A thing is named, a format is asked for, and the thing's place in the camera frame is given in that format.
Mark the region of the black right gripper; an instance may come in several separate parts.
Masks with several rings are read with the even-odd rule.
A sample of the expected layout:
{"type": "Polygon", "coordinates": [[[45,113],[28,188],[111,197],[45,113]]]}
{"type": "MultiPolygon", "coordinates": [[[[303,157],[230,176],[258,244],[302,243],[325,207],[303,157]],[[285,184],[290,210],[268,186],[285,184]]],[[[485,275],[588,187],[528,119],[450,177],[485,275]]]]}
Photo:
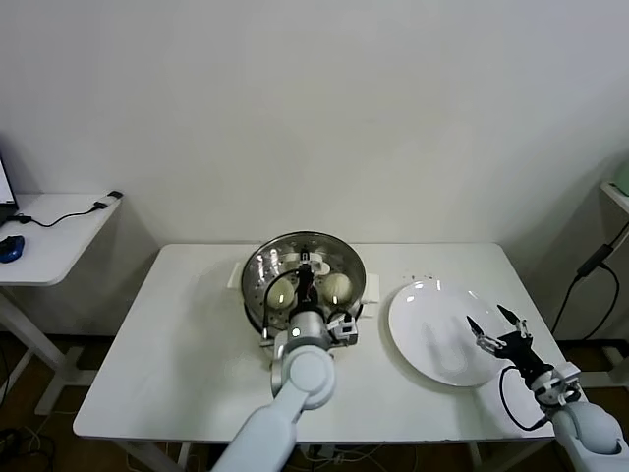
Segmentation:
{"type": "Polygon", "coordinates": [[[498,339],[487,336],[481,327],[469,316],[466,317],[470,329],[476,338],[476,344],[487,353],[494,353],[498,359],[507,359],[513,363],[520,373],[526,387],[531,387],[534,381],[553,367],[545,363],[532,349],[533,338],[527,326],[527,321],[520,319],[514,312],[497,305],[499,312],[516,328],[498,339]]]}

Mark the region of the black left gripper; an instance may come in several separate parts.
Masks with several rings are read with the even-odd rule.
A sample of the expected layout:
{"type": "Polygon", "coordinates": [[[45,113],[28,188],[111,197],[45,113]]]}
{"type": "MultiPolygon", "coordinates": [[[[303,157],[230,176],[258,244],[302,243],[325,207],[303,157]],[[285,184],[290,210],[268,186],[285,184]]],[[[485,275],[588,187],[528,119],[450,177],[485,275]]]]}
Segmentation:
{"type": "Polygon", "coordinates": [[[297,269],[298,285],[296,289],[297,305],[299,309],[311,309],[315,304],[311,298],[311,289],[315,275],[311,269],[311,253],[307,248],[302,248],[299,253],[299,268],[297,269]]]}

